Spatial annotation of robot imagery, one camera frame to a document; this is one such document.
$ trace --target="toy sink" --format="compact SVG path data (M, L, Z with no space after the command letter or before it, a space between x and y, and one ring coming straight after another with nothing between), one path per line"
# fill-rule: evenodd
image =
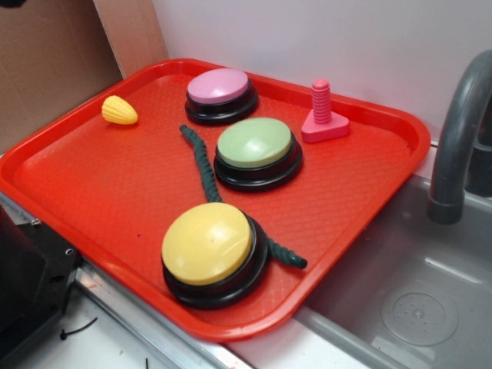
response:
M428 188L413 176L298 318L325 337L344 337L355 356L377 358L375 367L489 367L492 203L467 194L462 220L439 225L426 216Z

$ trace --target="plastic corn cob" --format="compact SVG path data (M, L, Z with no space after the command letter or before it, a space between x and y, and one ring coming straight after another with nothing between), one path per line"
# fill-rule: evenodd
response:
M120 125L133 125L138 120L135 109L119 96L106 98L102 104L102 117Z

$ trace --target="sink drain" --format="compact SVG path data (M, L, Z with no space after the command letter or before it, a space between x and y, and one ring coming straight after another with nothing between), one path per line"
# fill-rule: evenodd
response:
M391 291L381 316L392 335L415 346L440 344L458 325L453 302L424 284L406 284Z

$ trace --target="green twisted rope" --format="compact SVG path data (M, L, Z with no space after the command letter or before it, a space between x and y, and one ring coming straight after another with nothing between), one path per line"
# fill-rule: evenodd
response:
M200 170L201 185L205 190L205 196L207 196L208 202L222 202L222 198L218 194L217 184L215 183L214 171L208 161L207 145L200 136L198 136L197 132L188 128L186 125L182 125L179 130L186 137L188 142L193 145L194 159Z
M193 129L182 125L179 130L186 137L188 142L193 145L194 158L197 162L201 175L201 184L205 190L205 196L208 202L222 202L218 194L217 184L215 183L214 171L210 165L207 156L207 146ZM292 250L280 246L277 242L268 238L268 250L273 258L279 260L282 264L304 269L308 261L296 255Z

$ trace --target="plastic tray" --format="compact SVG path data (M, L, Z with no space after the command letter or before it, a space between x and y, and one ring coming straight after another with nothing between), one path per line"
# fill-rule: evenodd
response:
M195 129L213 159L225 127L196 125L185 114L189 81L213 68L191 59L164 61L104 91L6 153L0 190L178 326L226 342L288 319L424 158L431 139L409 114L332 95L333 111L351 120L351 133L305 144L301 126L311 90L249 74L260 95L253 116L289 125L304 166L273 191L245 194L220 184L219 191L309 265L298 270L272 261L243 301L216 311L190 309L166 288L161 242L174 219L206 202L193 150L178 128ZM109 95L130 102L139 122L106 122L101 105Z

